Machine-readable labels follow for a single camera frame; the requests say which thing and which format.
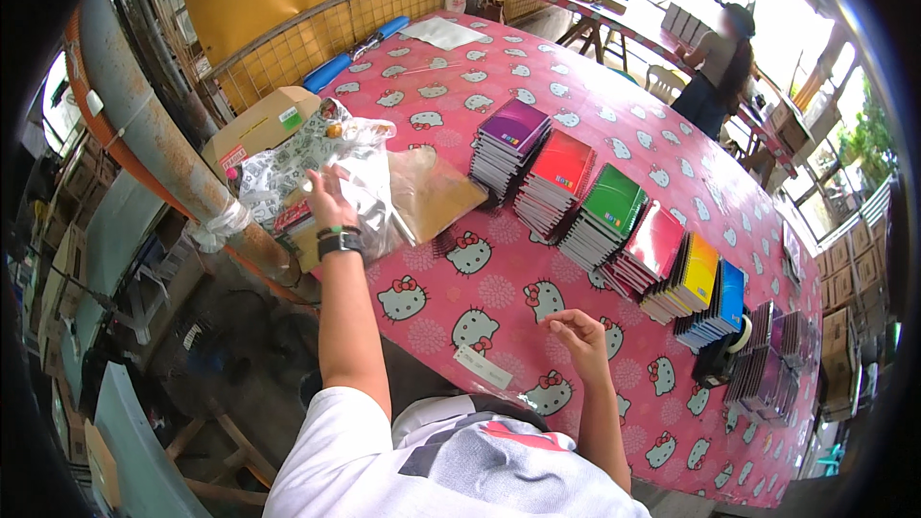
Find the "long hair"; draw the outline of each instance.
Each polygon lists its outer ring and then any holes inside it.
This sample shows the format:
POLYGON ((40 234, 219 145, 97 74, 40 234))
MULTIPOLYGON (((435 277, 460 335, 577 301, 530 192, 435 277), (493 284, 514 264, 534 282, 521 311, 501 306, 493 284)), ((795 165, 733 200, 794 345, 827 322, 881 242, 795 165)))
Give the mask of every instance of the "long hair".
POLYGON ((739 94, 752 73, 754 52, 749 39, 754 36, 754 18, 743 5, 734 2, 726 5, 726 11, 741 38, 736 43, 736 52, 717 86, 717 96, 726 108, 734 113, 739 104, 739 94))

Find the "green foliage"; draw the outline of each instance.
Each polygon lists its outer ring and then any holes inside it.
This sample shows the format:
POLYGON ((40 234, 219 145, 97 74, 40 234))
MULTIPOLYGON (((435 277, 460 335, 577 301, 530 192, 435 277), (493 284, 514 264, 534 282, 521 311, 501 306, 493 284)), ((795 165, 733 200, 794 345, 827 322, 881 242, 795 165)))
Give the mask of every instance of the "green foliage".
POLYGON ((841 160, 844 166, 860 161, 860 171, 872 192, 895 172, 898 159, 892 149, 892 137, 886 121, 886 114, 874 100, 869 80, 863 77, 864 104, 858 112, 858 124, 853 131, 838 129, 841 143, 841 160))

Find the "pink tablecloth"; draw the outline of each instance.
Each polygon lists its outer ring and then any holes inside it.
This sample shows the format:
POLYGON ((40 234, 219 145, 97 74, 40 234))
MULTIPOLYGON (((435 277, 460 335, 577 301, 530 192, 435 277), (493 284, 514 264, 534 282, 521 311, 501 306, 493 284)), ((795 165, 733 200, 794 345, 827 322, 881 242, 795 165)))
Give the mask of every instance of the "pink tablecloth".
MULTIPOLYGON (((338 96, 356 116, 393 121, 398 134, 390 150, 429 144, 463 172, 477 126, 516 96, 592 144, 599 153, 595 172, 612 163, 745 271, 747 305, 773 298, 785 311, 801 308, 821 321, 816 266, 805 261, 799 296, 782 271, 781 218, 771 200, 700 131, 574 52, 500 24, 440 14, 486 38, 447 52, 393 36, 322 94, 338 96)), ((611 374, 634 476, 726 501, 777 505, 812 423, 817 372, 801 379, 790 428, 737 420, 722 404, 725 387, 695 388, 695 357, 671 328, 541 244, 510 208, 472 212, 453 231, 457 245, 446 257, 423 245, 367 269, 387 338, 465 390, 512 400, 526 394, 552 428, 577 436, 579 378, 566 349, 536 319, 555 307, 581 308, 610 326, 611 374), (537 301, 529 300, 532 285, 537 301), (512 374, 507 390, 456 362, 455 343, 474 344, 512 374), (663 375, 668 371, 673 376, 663 375)))
MULTIPOLYGON (((636 41, 643 47, 652 50, 662 59, 674 64, 681 72, 693 76, 695 70, 685 64, 675 55, 675 48, 681 42, 673 33, 661 27, 665 13, 646 0, 631 0, 630 6, 624 14, 617 14, 605 7, 590 6, 582 0, 543 0, 565 8, 570 12, 578 12, 582 16, 601 21, 606 27, 615 30, 627 38, 636 41)), ((739 109, 740 118, 752 130, 752 133, 761 141, 774 156, 790 178, 797 177, 797 169, 793 166, 793 159, 783 144, 777 139, 770 121, 761 121, 744 106, 739 109)))

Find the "person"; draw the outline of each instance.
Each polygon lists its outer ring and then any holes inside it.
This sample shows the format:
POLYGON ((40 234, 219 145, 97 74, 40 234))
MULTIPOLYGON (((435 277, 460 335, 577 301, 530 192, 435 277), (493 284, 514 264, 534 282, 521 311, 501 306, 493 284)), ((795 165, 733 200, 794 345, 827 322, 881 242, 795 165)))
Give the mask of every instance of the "person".
POLYGON ((754 18, 743 5, 731 2, 720 12, 720 32, 710 31, 697 48, 686 52, 678 45, 675 54, 689 67, 704 65, 688 82, 672 109, 690 120, 710 139, 720 137, 727 114, 739 109, 739 94, 752 71, 754 18))
MULTIPOLYGON (((321 235, 343 242, 357 224, 337 175, 307 173, 321 235)), ((326 252, 324 241, 319 250, 326 252)), ((539 327, 569 349, 584 393, 579 444, 533 410, 495 397, 429 397, 390 425, 390 393, 361 253, 321 254, 322 389, 269 492, 263 515, 645 516, 608 370, 604 327, 579 310, 539 327)), ((547 379, 548 387, 554 380, 547 379)))

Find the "green notebook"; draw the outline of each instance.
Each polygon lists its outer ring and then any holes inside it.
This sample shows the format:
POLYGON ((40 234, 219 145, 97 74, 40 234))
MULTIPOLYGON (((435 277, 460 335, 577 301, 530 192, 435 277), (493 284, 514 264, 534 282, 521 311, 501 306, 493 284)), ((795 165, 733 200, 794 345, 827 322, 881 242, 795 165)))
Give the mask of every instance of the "green notebook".
POLYGON ((582 208, 620 238, 626 238, 637 222, 646 192, 610 164, 602 167, 582 208))

